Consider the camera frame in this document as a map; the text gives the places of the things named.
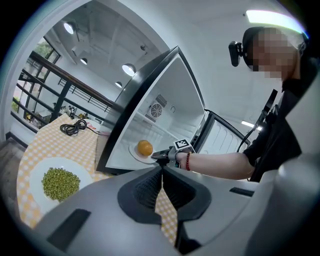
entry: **hand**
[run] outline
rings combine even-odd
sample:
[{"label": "hand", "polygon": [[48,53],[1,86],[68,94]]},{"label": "hand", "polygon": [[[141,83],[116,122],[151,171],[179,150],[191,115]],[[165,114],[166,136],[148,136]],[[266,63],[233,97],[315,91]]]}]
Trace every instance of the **hand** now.
[{"label": "hand", "polygon": [[180,168],[186,170],[187,169],[187,153],[178,153],[175,155],[175,160],[180,163]]}]

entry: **table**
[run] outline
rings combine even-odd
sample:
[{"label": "table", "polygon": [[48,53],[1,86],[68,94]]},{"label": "table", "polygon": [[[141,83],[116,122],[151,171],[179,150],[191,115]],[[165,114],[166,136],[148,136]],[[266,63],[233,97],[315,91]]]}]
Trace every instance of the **table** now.
[{"label": "table", "polygon": [[[20,218],[31,228],[36,226],[43,214],[29,191],[29,176],[44,158],[64,157],[73,160],[89,172],[93,182],[112,177],[95,171],[97,134],[89,129],[79,131],[76,136],[68,136],[60,131],[60,125],[74,124],[76,121],[66,113],[61,115],[38,131],[23,154],[17,175],[16,194]],[[170,243],[174,244],[178,225],[177,211],[163,188],[156,199],[155,212],[162,217],[161,230]]]}]

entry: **person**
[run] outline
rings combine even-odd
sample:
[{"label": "person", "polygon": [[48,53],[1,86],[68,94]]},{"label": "person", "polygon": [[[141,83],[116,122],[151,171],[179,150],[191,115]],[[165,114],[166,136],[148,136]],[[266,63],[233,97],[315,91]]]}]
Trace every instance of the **person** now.
[{"label": "person", "polygon": [[[301,154],[286,116],[315,78],[319,59],[313,56],[305,36],[304,42],[296,48],[274,27],[247,29],[242,46],[243,59],[250,69],[282,80],[283,95],[277,118],[260,131],[243,153],[194,153],[189,156],[188,164],[190,170],[204,175],[234,180],[250,178],[250,181],[259,182],[266,171],[276,170],[288,159]],[[186,153],[178,153],[176,160],[186,169]]]}]

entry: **red bracelet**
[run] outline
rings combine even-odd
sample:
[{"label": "red bracelet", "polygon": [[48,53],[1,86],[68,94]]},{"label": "red bracelet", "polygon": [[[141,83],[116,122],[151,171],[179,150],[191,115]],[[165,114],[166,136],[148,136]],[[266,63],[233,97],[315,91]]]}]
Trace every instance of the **red bracelet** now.
[{"label": "red bracelet", "polygon": [[191,152],[189,152],[188,155],[186,156],[186,165],[185,165],[185,167],[186,167],[187,171],[190,171],[190,168],[189,168],[190,154],[191,154]]}]

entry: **orange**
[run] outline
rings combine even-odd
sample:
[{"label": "orange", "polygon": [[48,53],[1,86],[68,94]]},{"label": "orange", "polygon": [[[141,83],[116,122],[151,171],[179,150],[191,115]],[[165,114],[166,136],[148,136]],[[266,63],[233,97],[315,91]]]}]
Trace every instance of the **orange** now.
[{"label": "orange", "polygon": [[144,156],[150,156],[153,152],[151,143],[147,140],[140,140],[137,147],[138,152]]}]

